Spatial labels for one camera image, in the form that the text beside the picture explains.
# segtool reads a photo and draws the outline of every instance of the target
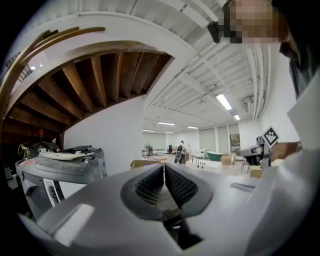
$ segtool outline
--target green container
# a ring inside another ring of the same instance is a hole
[[[220,162],[222,153],[207,151],[207,154],[208,154],[208,157],[211,161]]]

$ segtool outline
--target person's hand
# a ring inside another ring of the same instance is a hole
[[[297,152],[298,142],[276,143],[270,151],[270,162],[276,159],[285,159],[287,156]]]

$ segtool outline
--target standing person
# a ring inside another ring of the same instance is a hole
[[[181,165],[182,163],[182,154],[184,153],[188,153],[184,144],[184,141],[181,140],[177,150],[176,150],[176,155],[175,155],[175,160],[174,163],[176,164],[177,161],[179,160],[179,164]]]
[[[298,98],[315,75],[319,63],[316,27],[318,9],[311,1],[227,0],[223,25],[213,21],[208,30],[215,43],[222,37],[231,43],[280,44],[280,53],[290,59],[289,69]],[[298,150],[299,142],[272,147],[271,161],[284,159]]]

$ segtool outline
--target fluorescent light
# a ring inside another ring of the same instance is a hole
[[[176,125],[175,123],[170,123],[170,122],[157,122],[157,124],[168,125],[168,126],[175,126]]]
[[[216,98],[218,99],[218,101],[221,102],[221,104],[225,107],[226,110],[231,110],[232,109],[229,101],[226,99],[226,97],[222,93],[218,94],[216,96]]]

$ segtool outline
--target light fixture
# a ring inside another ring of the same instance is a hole
[[[168,126],[175,126],[176,125],[175,123],[170,123],[170,122],[157,122],[157,124],[168,125]]]
[[[218,101],[221,102],[221,104],[225,107],[226,110],[231,110],[232,109],[229,101],[226,99],[226,97],[223,95],[223,93],[218,94],[216,96],[216,98],[218,99]]]

